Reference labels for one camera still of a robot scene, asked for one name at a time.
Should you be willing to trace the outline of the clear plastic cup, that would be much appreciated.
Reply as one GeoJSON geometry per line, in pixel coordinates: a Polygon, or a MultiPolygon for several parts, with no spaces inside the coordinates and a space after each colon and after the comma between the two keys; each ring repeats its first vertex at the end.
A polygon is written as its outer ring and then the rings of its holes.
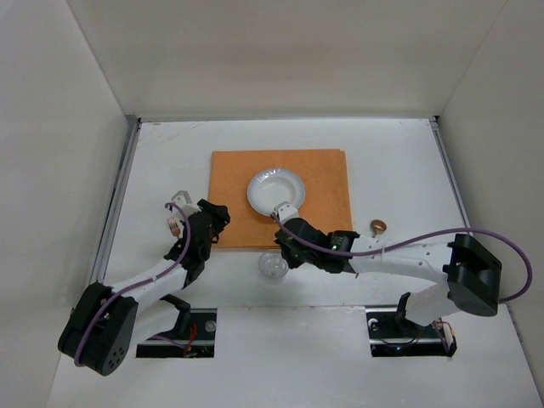
{"type": "Polygon", "coordinates": [[[279,252],[264,252],[258,260],[260,273],[271,280],[282,279],[288,272],[288,264],[279,252]]]}

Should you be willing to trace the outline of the copper fork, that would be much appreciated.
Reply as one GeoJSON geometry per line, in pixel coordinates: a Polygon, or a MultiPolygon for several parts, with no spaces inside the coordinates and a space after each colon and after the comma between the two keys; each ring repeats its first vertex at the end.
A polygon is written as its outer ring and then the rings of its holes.
{"type": "Polygon", "coordinates": [[[170,230],[170,233],[175,238],[179,239],[182,235],[183,227],[180,225],[179,220],[175,217],[170,217],[167,219],[167,226],[170,230]]]}

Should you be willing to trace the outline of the white paper plate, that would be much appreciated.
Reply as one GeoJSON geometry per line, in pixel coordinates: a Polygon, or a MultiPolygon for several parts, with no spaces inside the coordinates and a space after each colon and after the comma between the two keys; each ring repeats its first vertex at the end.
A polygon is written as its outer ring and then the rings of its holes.
{"type": "Polygon", "coordinates": [[[299,209],[305,200],[306,189],[302,179],[285,168],[269,168],[256,174],[246,190],[251,208],[268,217],[284,201],[299,209]]]}

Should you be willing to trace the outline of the orange cloth napkin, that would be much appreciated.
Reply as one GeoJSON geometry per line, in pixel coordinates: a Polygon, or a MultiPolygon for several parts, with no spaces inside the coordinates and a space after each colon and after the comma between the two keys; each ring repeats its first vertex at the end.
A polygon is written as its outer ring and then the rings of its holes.
{"type": "Polygon", "coordinates": [[[252,209],[247,188],[258,173],[284,168],[301,178],[305,199],[300,216],[324,232],[353,228],[345,153],[333,150],[214,151],[208,200],[228,208],[231,221],[221,234],[223,249],[269,249],[277,225],[252,209]]]}

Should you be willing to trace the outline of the copper spoon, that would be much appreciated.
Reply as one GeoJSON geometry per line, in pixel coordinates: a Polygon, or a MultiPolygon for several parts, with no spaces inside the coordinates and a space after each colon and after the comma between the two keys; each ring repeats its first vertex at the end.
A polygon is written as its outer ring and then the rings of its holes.
{"type": "Polygon", "coordinates": [[[373,219],[370,222],[370,229],[373,236],[378,236],[383,234],[387,230],[387,224],[381,219],[373,219]]]}

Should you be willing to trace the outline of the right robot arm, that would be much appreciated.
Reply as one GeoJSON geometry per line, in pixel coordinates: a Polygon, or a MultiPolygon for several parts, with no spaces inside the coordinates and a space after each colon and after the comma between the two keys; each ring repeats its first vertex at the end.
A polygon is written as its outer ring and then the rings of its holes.
{"type": "Polygon", "coordinates": [[[330,274],[384,273],[430,282],[403,294],[399,320],[418,326],[458,311],[493,317],[499,306],[502,263],[476,238],[461,232],[445,244],[388,245],[354,231],[325,234],[301,218],[280,225],[275,242],[289,269],[311,264],[330,274]]]}

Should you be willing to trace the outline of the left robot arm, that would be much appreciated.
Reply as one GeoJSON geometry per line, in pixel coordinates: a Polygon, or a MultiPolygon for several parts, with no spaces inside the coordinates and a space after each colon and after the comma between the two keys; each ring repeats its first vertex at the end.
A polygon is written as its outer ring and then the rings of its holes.
{"type": "Polygon", "coordinates": [[[128,280],[90,284],[71,311],[57,349],[75,366],[105,377],[133,345],[187,332],[190,304],[175,293],[201,275],[230,215],[225,205],[193,202],[185,191],[164,207],[172,214],[169,227],[177,240],[163,259],[128,280]]]}

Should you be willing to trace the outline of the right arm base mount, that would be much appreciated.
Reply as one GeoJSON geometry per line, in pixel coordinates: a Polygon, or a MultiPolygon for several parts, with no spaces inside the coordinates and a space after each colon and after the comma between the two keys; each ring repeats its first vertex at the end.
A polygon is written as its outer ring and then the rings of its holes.
{"type": "Polygon", "coordinates": [[[419,326],[396,319],[396,308],[366,308],[365,318],[372,357],[445,357],[457,351],[456,334],[451,325],[436,320],[419,326]]]}

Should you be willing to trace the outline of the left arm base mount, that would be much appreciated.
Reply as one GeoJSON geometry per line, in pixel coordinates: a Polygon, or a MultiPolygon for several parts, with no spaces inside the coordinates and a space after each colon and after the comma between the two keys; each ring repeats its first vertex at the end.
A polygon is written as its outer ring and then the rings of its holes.
{"type": "Polygon", "coordinates": [[[137,345],[137,359],[210,359],[214,357],[217,309],[192,309],[181,331],[156,334],[137,345]]]}

